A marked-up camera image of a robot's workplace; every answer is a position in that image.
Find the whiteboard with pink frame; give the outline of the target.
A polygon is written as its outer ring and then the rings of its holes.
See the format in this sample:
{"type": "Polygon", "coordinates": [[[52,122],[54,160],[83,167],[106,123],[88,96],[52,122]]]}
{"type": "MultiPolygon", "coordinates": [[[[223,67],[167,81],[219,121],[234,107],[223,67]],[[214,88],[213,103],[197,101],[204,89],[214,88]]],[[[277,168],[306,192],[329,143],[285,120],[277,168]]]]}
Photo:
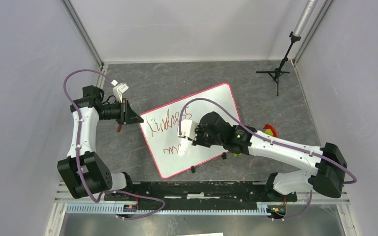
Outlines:
{"type": "Polygon", "coordinates": [[[171,178],[225,152],[221,146],[192,145],[191,141],[196,136],[195,127],[209,112],[218,113],[231,125],[235,121],[226,112],[240,119],[228,83],[216,85],[140,115],[144,120],[140,129],[162,179],[171,178]]]}

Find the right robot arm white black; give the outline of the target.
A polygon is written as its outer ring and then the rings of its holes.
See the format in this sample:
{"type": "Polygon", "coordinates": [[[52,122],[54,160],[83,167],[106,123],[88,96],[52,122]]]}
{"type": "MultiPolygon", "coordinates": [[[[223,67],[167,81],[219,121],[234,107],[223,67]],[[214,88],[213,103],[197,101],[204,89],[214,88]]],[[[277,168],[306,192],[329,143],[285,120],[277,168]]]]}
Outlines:
{"type": "Polygon", "coordinates": [[[231,125],[216,112],[207,113],[200,122],[184,120],[180,135],[194,146],[221,146],[233,154],[267,157],[298,168],[269,176],[264,193],[271,201],[298,191],[314,190],[329,198],[342,195],[347,162],[335,144],[319,147],[290,142],[253,127],[231,125]]]}

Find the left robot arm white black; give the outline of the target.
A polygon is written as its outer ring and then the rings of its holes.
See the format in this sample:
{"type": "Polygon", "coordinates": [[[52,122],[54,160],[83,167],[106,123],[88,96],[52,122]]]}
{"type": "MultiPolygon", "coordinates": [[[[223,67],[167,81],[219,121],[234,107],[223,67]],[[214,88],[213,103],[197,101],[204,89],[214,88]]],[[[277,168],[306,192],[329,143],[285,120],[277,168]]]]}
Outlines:
{"type": "Polygon", "coordinates": [[[82,89],[83,97],[70,106],[74,128],[72,143],[66,159],[60,160],[57,169],[70,194],[75,199],[90,194],[116,190],[122,200],[130,200],[135,194],[130,176],[122,172],[111,174],[96,153],[96,128],[100,120],[115,120],[119,127],[143,123],[143,119],[131,108],[123,93],[125,83],[113,88],[115,100],[104,101],[104,91],[95,86],[82,89]]]}

